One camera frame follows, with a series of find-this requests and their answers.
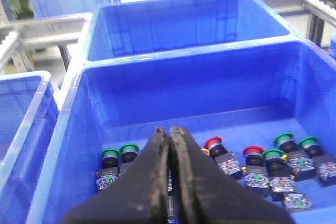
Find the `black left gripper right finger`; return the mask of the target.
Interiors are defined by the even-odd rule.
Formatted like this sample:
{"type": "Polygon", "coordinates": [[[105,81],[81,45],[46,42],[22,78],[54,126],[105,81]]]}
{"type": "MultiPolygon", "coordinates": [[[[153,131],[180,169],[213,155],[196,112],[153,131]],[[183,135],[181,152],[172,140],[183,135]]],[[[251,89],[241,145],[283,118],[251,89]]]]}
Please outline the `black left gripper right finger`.
{"type": "Polygon", "coordinates": [[[171,172],[179,223],[293,223],[283,208],[223,173],[190,131],[170,127],[171,172]]]}

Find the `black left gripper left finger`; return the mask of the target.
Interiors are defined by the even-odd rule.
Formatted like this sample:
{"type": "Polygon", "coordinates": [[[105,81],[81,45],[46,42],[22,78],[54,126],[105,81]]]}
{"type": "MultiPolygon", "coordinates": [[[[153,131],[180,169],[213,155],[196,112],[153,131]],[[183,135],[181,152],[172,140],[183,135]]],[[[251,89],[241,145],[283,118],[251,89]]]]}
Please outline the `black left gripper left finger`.
{"type": "Polygon", "coordinates": [[[167,223],[169,136],[155,128],[130,167],[62,223],[167,223]]]}

